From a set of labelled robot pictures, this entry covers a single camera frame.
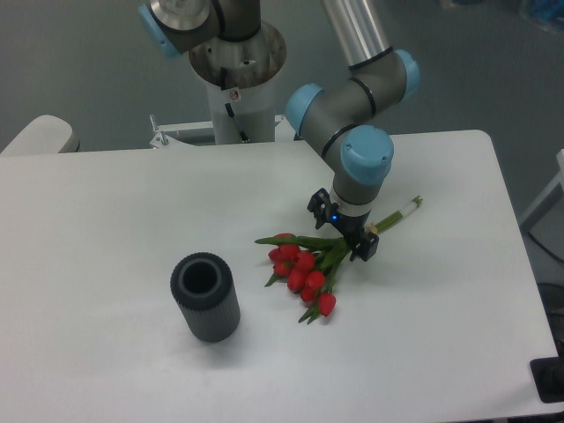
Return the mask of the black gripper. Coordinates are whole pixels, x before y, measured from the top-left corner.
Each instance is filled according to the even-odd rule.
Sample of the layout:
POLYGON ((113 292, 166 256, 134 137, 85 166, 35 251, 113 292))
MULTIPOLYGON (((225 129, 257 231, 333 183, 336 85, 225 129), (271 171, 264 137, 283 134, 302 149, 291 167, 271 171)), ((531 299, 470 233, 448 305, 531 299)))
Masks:
POLYGON ((364 229, 371 212, 368 205, 333 203, 330 193, 321 188, 310 198, 307 210, 314 216, 316 230, 331 224, 349 241, 351 262, 357 258, 367 262, 378 249, 380 237, 364 229))

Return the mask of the grey robot arm, blue caps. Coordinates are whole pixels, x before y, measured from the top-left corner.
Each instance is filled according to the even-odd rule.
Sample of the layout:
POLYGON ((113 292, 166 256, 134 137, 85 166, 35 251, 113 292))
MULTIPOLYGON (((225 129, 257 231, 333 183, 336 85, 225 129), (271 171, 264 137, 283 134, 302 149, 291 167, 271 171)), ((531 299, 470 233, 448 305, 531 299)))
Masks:
MULTIPOLYGON (((284 116, 334 174, 330 189, 308 203, 316 225, 334 226, 352 257, 368 260, 379 238, 365 225, 394 155, 390 136, 370 122, 419 88, 419 66, 391 45, 375 2, 326 1, 323 9, 350 77, 331 92, 302 86, 284 116)), ((286 42, 263 20, 259 2, 146 1, 138 13, 158 50, 188 57, 205 84, 217 144, 274 138, 273 83, 286 61, 286 42)))

